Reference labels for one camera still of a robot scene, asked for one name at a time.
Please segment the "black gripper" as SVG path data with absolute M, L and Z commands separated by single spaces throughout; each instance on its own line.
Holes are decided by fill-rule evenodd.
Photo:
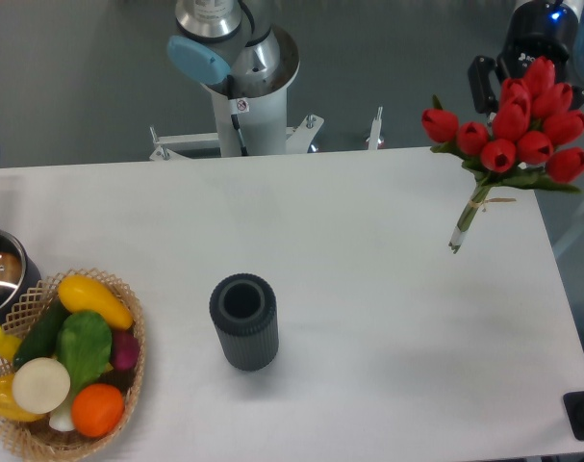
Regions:
M 489 115 L 498 102 L 491 84 L 495 73 L 500 81 L 521 78 L 538 58 L 551 60 L 555 80 L 567 80 L 571 56 L 571 7 L 565 1 L 518 1 L 511 15 L 504 45 L 496 58 L 476 56 L 468 69 L 474 109 Z M 571 87 L 571 109 L 584 105 L 584 88 Z

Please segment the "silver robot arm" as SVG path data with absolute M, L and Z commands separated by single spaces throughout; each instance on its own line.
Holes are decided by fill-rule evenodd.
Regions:
M 239 83 L 254 71 L 241 58 L 272 34 L 271 1 L 179 1 L 175 7 L 177 36 L 169 39 L 167 54 L 192 80 L 206 86 Z M 475 110 L 489 115 L 497 109 L 490 84 L 493 74 L 502 83 L 520 78 L 544 57 L 551 60 L 558 83 L 569 80 L 584 1 L 519 1 L 509 20 L 504 44 L 493 59 L 474 58 L 468 70 Z

